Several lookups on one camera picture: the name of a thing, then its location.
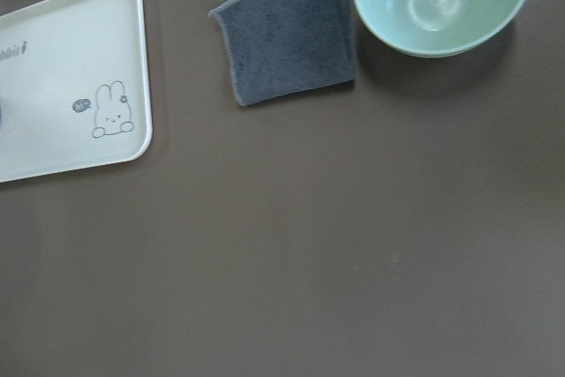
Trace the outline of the cream rabbit tray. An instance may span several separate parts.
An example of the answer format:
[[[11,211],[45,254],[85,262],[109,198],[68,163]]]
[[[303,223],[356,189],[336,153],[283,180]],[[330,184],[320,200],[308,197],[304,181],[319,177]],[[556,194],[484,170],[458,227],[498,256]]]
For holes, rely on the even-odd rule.
[[[151,137],[142,0],[45,0],[3,15],[3,181],[131,161]]]

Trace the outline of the grey folded cloth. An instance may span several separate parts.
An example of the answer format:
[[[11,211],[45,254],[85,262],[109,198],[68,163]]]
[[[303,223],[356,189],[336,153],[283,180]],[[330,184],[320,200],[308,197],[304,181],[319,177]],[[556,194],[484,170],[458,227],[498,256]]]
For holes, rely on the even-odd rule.
[[[219,25],[238,105],[354,80],[350,0],[221,0]]]

